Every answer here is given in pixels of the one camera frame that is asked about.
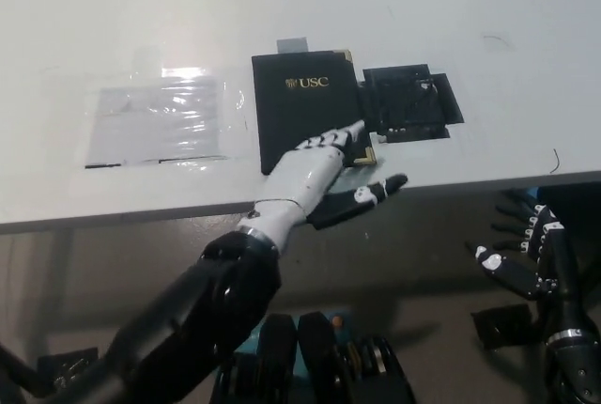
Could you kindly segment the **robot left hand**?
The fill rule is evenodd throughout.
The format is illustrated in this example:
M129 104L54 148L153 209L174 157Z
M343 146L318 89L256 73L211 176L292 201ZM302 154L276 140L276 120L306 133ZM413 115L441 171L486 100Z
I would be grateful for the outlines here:
M294 227L309 224L320 230L338 225L397 193L408 182L404 174L350 191L330 192L363 131L360 119L308 138L286 152L268 175L252 211L239 221L237 231L282 254Z

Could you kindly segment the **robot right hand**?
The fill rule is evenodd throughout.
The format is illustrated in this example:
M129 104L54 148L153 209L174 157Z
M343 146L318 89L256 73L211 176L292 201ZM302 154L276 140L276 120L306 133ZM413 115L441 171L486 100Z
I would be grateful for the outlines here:
M545 340L562 334L597 338L599 332L584 308L576 256L559 217L527 191L502 195L509 203L496 211L516 222L491 228L513 238L490 246L468 242L467 249L485 276L536 303L537 328Z

